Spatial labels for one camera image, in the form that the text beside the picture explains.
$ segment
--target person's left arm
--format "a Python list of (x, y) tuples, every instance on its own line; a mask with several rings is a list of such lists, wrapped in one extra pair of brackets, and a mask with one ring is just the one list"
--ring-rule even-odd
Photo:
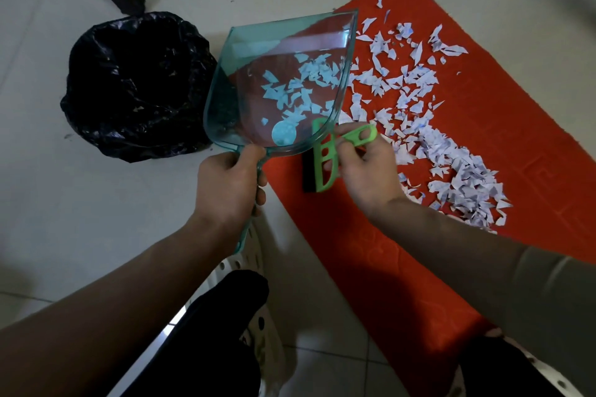
[[(221, 260), (232, 254), (255, 200), (248, 145), (199, 167), (196, 208), (177, 232), (74, 294), (0, 330), (2, 395), (105, 396)], [(266, 184), (264, 175), (259, 185)]]

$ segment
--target red mat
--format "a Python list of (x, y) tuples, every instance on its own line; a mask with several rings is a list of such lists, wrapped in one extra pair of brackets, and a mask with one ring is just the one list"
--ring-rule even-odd
[[(373, 37), (391, 9), (383, 36), (396, 30), (398, 22), (412, 22), (413, 40), (425, 43), (424, 61), (430, 55), (426, 41), (438, 24), (443, 24), (443, 42), (469, 51), (447, 57), (445, 65), (435, 54), (437, 65), (432, 68), (440, 82), (435, 86), (436, 101), (445, 103), (431, 124), (481, 155), (487, 167), (499, 170), (496, 177), (514, 205), (506, 209), (506, 225), (496, 228), (499, 234), (596, 262), (596, 234), (590, 228), (596, 224), (592, 206), (596, 163), (436, 2), (383, 0), (383, 9), (376, 3), (353, 0), (339, 10), (357, 7), (360, 23), (377, 17), (367, 31)], [(398, 60), (379, 55), (391, 70), (390, 77), (398, 76), (405, 64), (413, 66), (407, 58), (412, 48), (395, 43)], [(361, 72), (373, 66), (368, 42), (356, 41), (354, 56), (360, 59)], [(369, 119), (373, 109), (395, 106), (398, 96), (391, 90), (383, 99), (372, 97), (370, 87), (364, 86), (356, 91), (373, 100), (363, 105)], [(347, 113), (351, 94), (348, 89)], [(399, 168), (413, 185), (424, 187), (430, 181), (425, 161)], [(304, 194), (300, 156), (270, 160), (265, 170), (284, 207), (407, 390), (413, 396), (444, 395), (462, 347), (483, 333), (488, 322), (374, 228), (352, 203), (341, 180), (326, 193)], [(424, 204), (432, 202), (433, 195)]]

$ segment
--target dustpan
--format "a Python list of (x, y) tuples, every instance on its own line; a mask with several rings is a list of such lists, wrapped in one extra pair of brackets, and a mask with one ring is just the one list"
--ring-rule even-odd
[(261, 145), (265, 160), (320, 143), (343, 104), (357, 23), (354, 10), (230, 29), (205, 104), (209, 139), (236, 152)]

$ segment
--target plastic bag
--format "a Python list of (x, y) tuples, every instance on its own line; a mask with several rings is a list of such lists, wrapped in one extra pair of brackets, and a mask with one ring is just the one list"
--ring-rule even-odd
[(73, 46), (60, 107), (106, 156), (132, 163), (195, 152), (210, 144), (203, 109), (215, 67), (209, 42), (172, 13), (113, 20)]

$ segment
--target person's right arm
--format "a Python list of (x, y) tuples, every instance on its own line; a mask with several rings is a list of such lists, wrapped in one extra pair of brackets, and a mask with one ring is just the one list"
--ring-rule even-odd
[[(343, 124), (336, 134), (360, 125)], [(341, 138), (336, 147), (346, 188), (372, 224), (585, 395), (596, 395), (596, 266), (413, 203), (380, 136), (363, 157)]]

